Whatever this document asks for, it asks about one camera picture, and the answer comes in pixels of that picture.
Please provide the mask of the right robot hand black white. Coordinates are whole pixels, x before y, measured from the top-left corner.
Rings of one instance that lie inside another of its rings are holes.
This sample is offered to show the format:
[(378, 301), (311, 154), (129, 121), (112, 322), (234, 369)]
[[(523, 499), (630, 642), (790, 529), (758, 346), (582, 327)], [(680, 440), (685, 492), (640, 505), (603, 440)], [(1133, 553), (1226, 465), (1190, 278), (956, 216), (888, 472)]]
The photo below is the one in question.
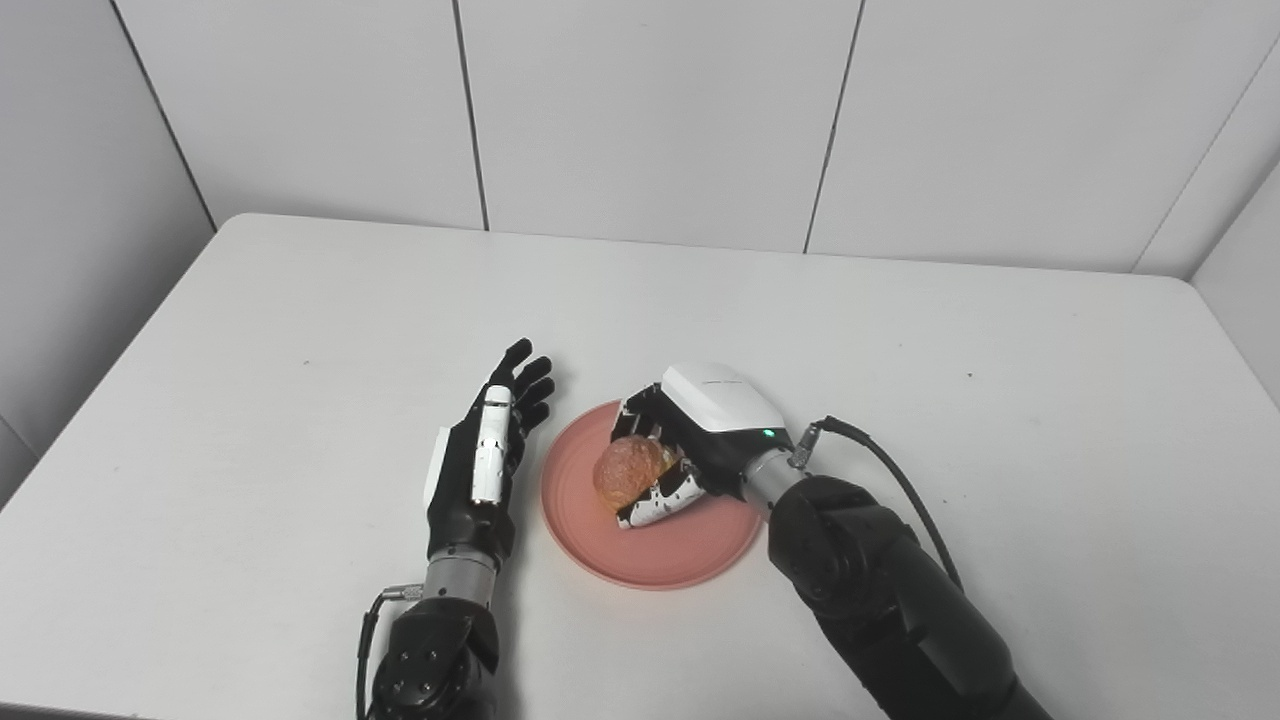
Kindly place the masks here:
[(626, 398), (611, 439), (655, 441), (673, 465), (616, 511), (622, 529), (649, 527), (704, 497), (749, 503), (764, 521), (804, 477), (781, 411), (744, 375), (719, 363), (677, 363)]

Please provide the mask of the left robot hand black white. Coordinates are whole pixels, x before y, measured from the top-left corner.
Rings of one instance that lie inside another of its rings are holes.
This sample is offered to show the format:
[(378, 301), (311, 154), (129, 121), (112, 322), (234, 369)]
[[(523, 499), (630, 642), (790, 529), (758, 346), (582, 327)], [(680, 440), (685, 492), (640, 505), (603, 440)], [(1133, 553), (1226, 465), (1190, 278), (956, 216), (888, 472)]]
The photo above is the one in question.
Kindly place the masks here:
[(433, 457), (428, 556), (474, 551), (500, 568), (515, 547), (509, 496), (530, 434), (550, 415), (553, 363), (517, 340)]

